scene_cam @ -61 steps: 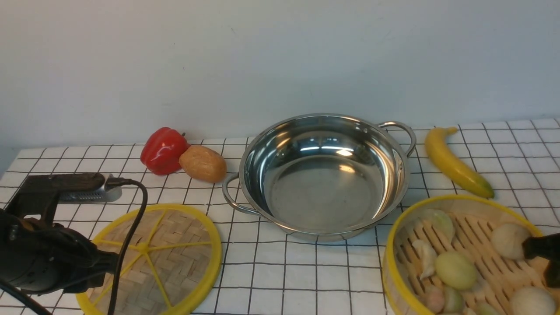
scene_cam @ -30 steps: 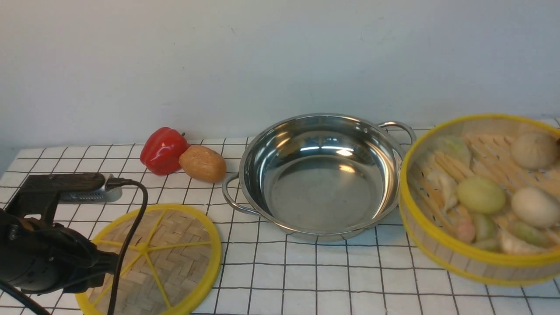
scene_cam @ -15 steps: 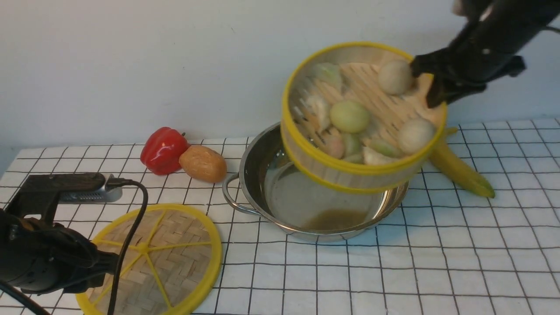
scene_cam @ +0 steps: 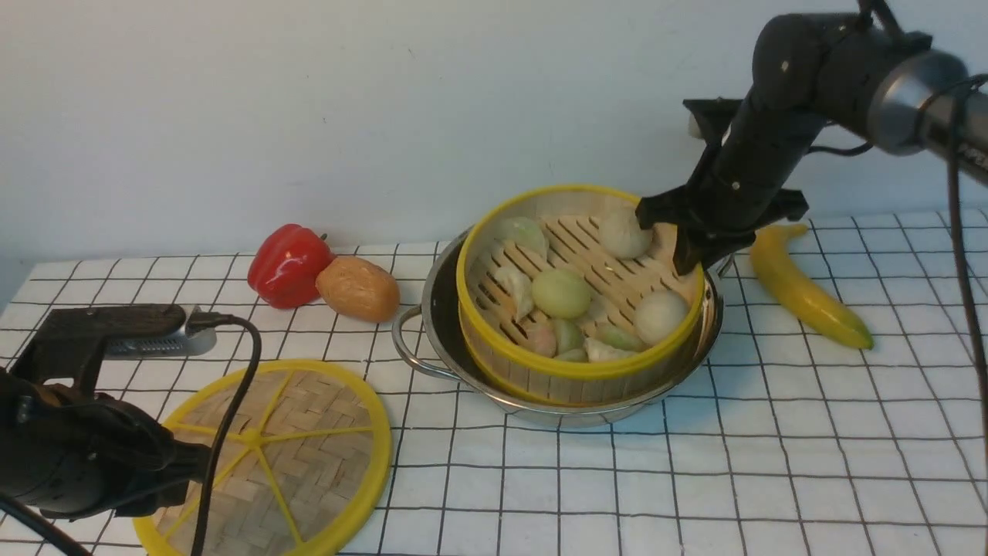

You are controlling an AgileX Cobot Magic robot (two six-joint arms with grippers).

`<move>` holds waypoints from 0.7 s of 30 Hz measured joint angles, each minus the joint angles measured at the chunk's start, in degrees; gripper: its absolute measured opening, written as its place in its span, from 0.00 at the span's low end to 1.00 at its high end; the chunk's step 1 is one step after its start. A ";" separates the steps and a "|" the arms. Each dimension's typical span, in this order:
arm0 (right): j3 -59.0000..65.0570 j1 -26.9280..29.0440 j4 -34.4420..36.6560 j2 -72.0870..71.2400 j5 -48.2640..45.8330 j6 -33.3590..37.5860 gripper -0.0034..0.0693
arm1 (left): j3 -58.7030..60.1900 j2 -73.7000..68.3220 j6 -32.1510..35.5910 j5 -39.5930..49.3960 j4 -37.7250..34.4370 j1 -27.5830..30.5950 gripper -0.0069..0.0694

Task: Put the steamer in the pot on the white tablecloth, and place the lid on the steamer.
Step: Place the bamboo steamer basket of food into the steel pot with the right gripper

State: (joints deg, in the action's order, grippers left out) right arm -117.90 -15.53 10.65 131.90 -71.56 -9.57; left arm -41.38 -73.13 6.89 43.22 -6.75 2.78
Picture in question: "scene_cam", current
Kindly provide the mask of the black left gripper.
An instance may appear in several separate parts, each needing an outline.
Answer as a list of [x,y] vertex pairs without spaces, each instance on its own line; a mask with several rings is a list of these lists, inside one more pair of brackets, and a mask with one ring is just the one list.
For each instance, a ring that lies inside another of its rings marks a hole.
[[15,384],[15,499],[45,517],[149,517],[180,506],[211,455],[129,402]]

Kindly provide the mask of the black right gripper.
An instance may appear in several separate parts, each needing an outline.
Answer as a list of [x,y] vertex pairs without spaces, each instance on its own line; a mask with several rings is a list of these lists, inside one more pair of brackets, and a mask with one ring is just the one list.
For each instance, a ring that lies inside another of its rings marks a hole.
[[786,183],[825,123],[811,109],[770,109],[745,97],[726,141],[706,144],[687,186],[639,200],[638,228],[676,225],[673,265],[682,276],[751,246],[764,226],[800,221],[808,201]]

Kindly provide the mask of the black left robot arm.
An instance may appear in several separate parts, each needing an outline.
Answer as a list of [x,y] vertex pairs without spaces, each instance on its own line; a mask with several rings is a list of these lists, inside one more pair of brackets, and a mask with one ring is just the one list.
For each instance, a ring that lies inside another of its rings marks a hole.
[[2,493],[44,517],[150,517],[180,506],[211,455],[129,402],[2,373]]

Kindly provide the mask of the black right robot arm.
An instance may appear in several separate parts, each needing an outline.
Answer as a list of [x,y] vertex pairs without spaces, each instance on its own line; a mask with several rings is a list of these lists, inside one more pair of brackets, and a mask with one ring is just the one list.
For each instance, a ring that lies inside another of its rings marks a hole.
[[931,151],[959,174],[986,182],[984,75],[970,75],[924,32],[904,32],[883,1],[858,13],[776,15],[753,52],[752,85],[742,99],[687,99],[705,141],[688,181],[642,198],[638,224],[676,229],[677,274],[709,268],[755,242],[756,232],[808,210],[786,182],[830,124],[862,147],[908,156]]

